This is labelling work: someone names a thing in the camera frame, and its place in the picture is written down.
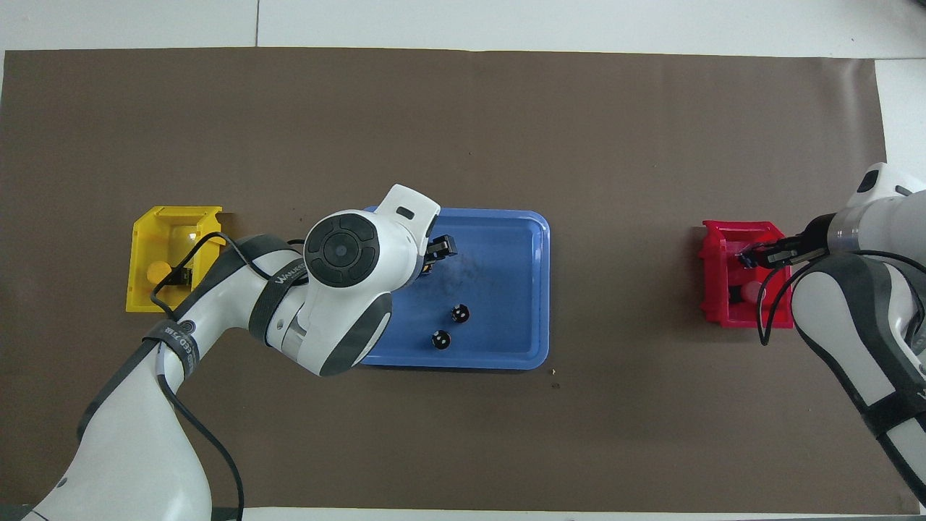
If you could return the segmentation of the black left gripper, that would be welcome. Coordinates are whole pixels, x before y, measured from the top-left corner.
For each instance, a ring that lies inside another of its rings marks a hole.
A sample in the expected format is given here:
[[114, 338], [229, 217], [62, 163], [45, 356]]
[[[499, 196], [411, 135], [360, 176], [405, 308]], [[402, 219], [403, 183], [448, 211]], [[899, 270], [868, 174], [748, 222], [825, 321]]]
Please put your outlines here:
[[425, 253], [420, 258], [419, 276], [425, 276], [433, 270], [433, 264], [442, 261], [444, 258], [453, 257], [459, 254], [459, 248], [456, 246], [456, 240], [453, 235], [444, 234], [440, 237], [434, 237], [429, 240], [425, 248]]

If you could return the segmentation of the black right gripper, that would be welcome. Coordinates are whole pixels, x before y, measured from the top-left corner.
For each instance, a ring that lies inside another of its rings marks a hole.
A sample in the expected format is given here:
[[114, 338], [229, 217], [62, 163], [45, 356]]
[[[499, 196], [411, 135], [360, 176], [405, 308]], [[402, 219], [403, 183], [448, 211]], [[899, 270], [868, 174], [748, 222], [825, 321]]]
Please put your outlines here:
[[738, 261], [745, 269], [783, 269], [806, 263], [829, 252], [829, 228], [832, 216], [814, 218], [801, 233], [777, 242], [760, 243], [751, 253], [739, 253]]

